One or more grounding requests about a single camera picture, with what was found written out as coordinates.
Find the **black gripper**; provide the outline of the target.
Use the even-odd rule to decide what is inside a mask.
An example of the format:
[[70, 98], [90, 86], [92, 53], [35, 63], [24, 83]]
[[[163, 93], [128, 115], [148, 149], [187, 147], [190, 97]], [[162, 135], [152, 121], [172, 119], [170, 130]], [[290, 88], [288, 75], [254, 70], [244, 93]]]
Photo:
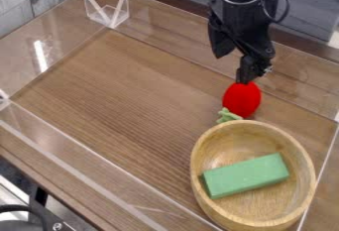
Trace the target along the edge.
[[236, 83], [248, 84], [271, 71], [275, 50], [268, 36], [276, 0], [212, 0], [208, 36], [216, 58], [243, 53]]

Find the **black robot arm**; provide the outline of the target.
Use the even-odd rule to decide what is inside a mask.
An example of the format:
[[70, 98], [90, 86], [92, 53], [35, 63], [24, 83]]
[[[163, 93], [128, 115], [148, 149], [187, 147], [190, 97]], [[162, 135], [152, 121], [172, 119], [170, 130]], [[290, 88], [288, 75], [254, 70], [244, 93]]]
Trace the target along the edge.
[[276, 19], [279, 0], [211, 0], [208, 36], [216, 58], [243, 53], [236, 83], [248, 84], [271, 68], [275, 56], [268, 28]]

